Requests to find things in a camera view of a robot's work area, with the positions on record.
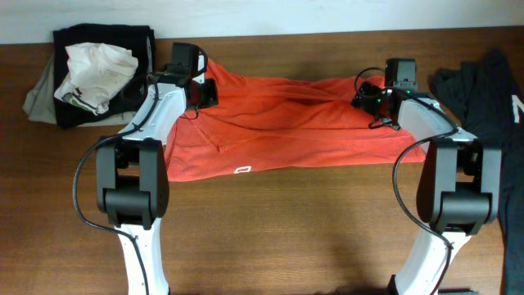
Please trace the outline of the orange soccer t-shirt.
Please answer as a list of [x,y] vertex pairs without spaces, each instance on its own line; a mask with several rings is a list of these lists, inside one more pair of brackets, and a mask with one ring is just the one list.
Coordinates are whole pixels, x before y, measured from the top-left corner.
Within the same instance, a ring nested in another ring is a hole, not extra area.
[[389,164],[414,143],[351,102],[364,80],[249,77],[209,61],[219,103],[187,111],[165,148],[168,179],[188,182],[285,167]]

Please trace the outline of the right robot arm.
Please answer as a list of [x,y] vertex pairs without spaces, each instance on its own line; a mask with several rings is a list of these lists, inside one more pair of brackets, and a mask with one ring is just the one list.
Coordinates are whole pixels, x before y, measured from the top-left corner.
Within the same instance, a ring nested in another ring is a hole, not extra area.
[[[373,116],[370,129],[410,132],[415,141],[395,160],[392,185],[402,211],[419,227],[409,257],[392,275],[387,293],[439,294],[459,250],[491,223],[499,209],[500,147],[457,125],[429,92],[421,92],[413,58],[390,58],[382,87],[354,86],[353,106]],[[405,205],[398,184],[400,163],[416,148],[426,153],[417,190],[417,211]]]

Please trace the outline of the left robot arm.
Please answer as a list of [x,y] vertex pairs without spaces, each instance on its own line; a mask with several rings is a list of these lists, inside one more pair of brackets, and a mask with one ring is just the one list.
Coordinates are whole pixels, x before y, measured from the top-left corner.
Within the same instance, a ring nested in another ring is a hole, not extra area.
[[208,57],[191,43],[174,43],[171,61],[147,77],[146,97],[133,119],[96,149],[97,205],[124,254],[130,294],[168,294],[160,226],[169,203],[164,149],[186,112],[218,104]]

